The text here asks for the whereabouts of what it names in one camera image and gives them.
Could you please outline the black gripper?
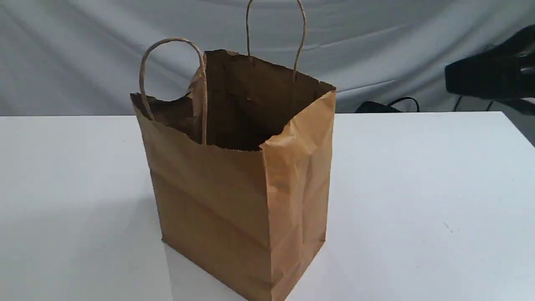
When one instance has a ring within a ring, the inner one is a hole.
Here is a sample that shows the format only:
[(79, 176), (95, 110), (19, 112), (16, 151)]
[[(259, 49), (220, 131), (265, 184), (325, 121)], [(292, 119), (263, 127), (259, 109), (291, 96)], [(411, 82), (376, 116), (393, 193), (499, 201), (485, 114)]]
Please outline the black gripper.
[(447, 92), (497, 101), (523, 115), (534, 115), (535, 27), (529, 25), (483, 51), (445, 67)]

